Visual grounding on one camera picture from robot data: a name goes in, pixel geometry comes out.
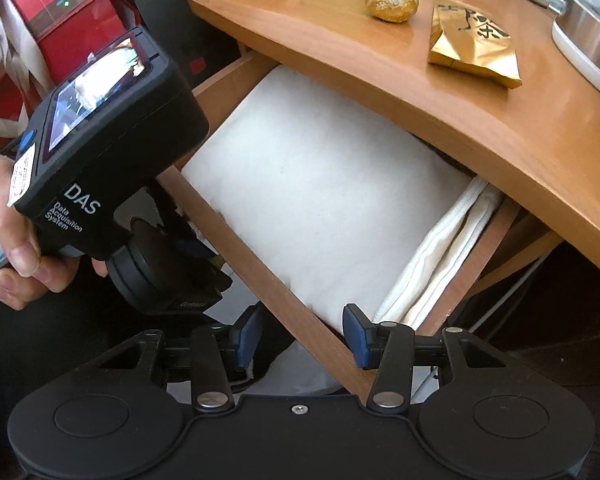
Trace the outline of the person's left hand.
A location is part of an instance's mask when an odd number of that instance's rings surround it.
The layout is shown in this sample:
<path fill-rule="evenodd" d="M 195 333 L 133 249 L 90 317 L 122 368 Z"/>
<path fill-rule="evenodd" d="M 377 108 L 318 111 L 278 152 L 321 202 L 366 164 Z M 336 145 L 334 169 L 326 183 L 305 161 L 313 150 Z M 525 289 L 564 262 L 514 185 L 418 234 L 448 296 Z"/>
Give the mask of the person's left hand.
<path fill-rule="evenodd" d="M 30 220 L 7 205 L 13 162 L 0 155 L 0 246 L 10 263 L 0 270 L 0 302 L 25 309 L 50 292 L 61 294 L 78 274 L 79 260 L 45 256 Z"/>

